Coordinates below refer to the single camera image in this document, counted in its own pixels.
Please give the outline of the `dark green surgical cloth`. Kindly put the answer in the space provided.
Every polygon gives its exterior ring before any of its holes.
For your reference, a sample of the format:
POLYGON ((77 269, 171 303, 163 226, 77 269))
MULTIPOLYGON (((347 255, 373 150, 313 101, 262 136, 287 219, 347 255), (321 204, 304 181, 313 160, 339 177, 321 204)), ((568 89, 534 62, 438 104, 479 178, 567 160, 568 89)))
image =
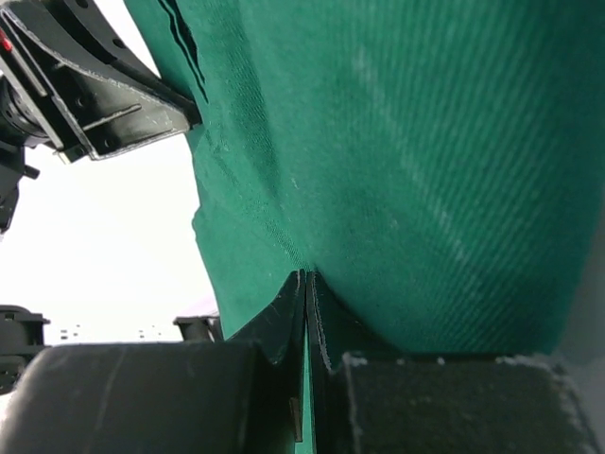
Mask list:
POLYGON ((193 98, 223 331, 295 270, 416 352, 552 352, 604 192, 600 1, 130 1, 193 98))

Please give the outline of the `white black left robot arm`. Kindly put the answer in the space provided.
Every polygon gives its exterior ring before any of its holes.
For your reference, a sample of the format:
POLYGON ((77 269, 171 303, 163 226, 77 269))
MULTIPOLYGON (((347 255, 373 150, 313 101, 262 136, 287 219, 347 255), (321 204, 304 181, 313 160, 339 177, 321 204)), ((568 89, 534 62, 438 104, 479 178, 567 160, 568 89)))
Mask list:
POLYGON ((26 150, 52 148, 67 164, 101 161, 190 131, 195 103, 124 44, 94 1, 1 4, 1 230, 19 182, 40 172, 26 150))

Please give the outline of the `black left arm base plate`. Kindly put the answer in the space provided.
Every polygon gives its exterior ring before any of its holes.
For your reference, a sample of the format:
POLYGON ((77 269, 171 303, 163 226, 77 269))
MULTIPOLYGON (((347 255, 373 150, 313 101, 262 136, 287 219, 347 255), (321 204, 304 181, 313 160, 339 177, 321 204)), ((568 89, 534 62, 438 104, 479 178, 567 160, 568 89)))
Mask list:
POLYGON ((50 324, 43 314, 22 306, 1 306, 1 394, 14 388, 27 365, 46 348, 44 327, 50 324))

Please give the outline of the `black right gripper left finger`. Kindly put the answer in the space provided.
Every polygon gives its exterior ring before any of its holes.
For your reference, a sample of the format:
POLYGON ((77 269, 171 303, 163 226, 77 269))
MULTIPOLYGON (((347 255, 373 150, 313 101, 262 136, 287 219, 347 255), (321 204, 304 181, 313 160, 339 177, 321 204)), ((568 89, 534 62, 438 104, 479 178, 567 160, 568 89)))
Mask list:
POLYGON ((291 453, 303 436, 306 275, 224 341, 63 345, 26 368, 5 453, 291 453))

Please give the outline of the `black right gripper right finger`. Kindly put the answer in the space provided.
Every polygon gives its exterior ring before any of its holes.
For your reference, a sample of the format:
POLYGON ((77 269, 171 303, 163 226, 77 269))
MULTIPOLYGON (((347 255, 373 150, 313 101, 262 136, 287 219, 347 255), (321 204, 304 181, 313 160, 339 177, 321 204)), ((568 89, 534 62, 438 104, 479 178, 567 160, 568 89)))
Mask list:
POLYGON ((306 282, 318 453, 599 453, 561 367, 541 358, 411 354, 376 336, 323 279, 306 282))

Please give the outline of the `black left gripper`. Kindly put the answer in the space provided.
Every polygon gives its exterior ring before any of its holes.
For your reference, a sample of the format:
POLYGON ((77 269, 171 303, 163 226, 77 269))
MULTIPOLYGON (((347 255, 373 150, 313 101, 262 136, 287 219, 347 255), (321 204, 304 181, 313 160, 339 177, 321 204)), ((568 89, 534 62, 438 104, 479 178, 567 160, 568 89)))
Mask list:
POLYGON ((1 139, 100 161, 201 122, 124 44, 93 1, 1 4, 1 139))

